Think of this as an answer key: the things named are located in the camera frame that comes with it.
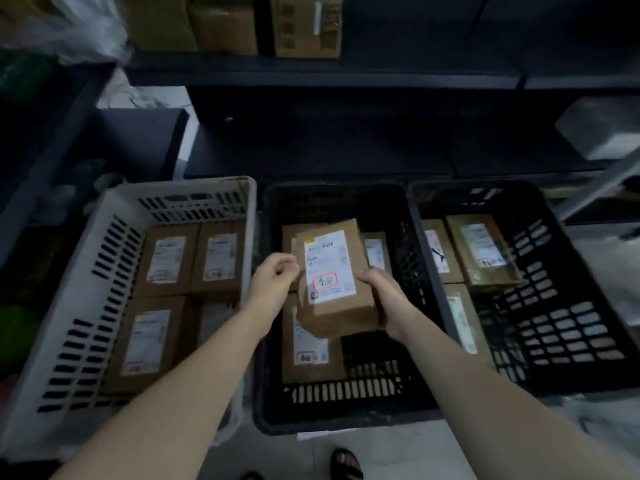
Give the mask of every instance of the white plastic bag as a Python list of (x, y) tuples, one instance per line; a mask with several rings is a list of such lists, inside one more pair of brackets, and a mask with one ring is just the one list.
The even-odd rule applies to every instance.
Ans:
[(60, 63), (124, 63), (128, 35), (113, 0), (51, 0), (61, 16), (26, 19), (5, 48), (57, 55)]

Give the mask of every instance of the red stamp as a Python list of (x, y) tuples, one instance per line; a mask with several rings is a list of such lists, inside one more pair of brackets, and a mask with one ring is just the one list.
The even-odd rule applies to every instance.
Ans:
[(338, 286), (338, 275), (335, 273), (326, 273), (316, 276), (312, 283), (314, 285), (314, 291), (322, 291), (327, 288), (333, 288)]

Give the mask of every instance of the black plastic crate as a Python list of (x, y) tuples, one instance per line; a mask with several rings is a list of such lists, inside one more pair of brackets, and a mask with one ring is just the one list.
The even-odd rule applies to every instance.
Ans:
[[(261, 230), (267, 255), (282, 249), (282, 226), (356, 218), (363, 232), (384, 231), (396, 280), (412, 303), (440, 320), (404, 188), (397, 184), (276, 184), (265, 190)], [(348, 379), (282, 384), (282, 315), (260, 343), (253, 418), (267, 435), (288, 435), (424, 421), (442, 417), (407, 350), (386, 332), (342, 338)]]
[[(414, 225), (456, 214), (491, 214), (528, 284), (473, 296), (497, 370), (553, 403), (562, 395), (640, 385), (640, 354), (573, 248), (540, 190), (530, 182), (414, 182)], [(420, 233), (429, 273), (437, 275)], [(433, 285), (444, 291), (442, 284)], [(445, 328), (459, 340), (448, 306)]]

